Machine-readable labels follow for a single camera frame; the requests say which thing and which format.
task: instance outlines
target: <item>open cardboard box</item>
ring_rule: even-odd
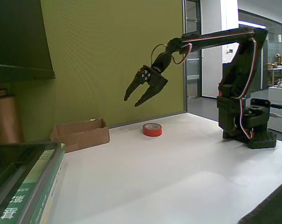
[[[63,142],[66,153],[110,141],[109,128],[103,119],[55,125],[51,140]]]

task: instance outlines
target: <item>brown tube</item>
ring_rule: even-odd
[[[0,143],[23,142],[23,130],[17,111],[16,98],[0,92]]]

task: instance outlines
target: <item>olive green wall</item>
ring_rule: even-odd
[[[137,70],[150,64],[154,46],[181,36],[182,1],[41,0],[41,5],[56,79],[11,86],[26,141],[48,137],[55,123],[103,117],[115,125],[184,110],[183,67],[174,64],[156,97],[134,107],[148,88],[144,84],[123,101]]]

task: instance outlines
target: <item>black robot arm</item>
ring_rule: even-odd
[[[226,97],[239,98],[241,95],[241,97],[243,97],[243,91],[247,91],[254,77],[256,70],[254,65],[260,57],[266,36],[267,30],[265,29],[237,28],[206,35],[188,33],[182,35],[181,38],[174,38],[168,42],[165,52],[158,55],[151,67],[144,65],[139,69],[126,91],[124,100],[126,101],[132,92],[140,84],[145,82],[147,82],[150,87],[135,106],[139,106],[159,93],[167,83],[167,80],[161,76],[161,73],[170,65],[174,52],[186,54],[186,58],[190,52],[199,49],[235,42],[240,45],[229,68],[226,73],[223,74],[219,90],[222,92],[223,96]]]
[[[138,70],[126,90],[124,100],[145,82],[149,88],[135,106],[158,94],[168,82],[161,74],[174,60],[174,52],[185,54],[181,62],[174,60],[176,64],[180,64],[193,51],[237,42],[239,47],[235,57],[225,69],[219,84],[219,126],[224,130],[224,138],[246,142],[251,148],[274,147],[275,136],[267,132],[270,102],[253,99],[251,106],[245,107],[243,101],[256,73],[267,33],[267,30],[260,28],[236,28],[206,35],[187,33],[181,38],[174,38],[168,42],[165,51],[158,55],[151,67],[143,65]]]

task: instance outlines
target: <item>red tape roll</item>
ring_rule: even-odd
[[[150,137],[157,137],[163,133],[163,129],[160,124],[147,123],[143,125],[143,134]]]

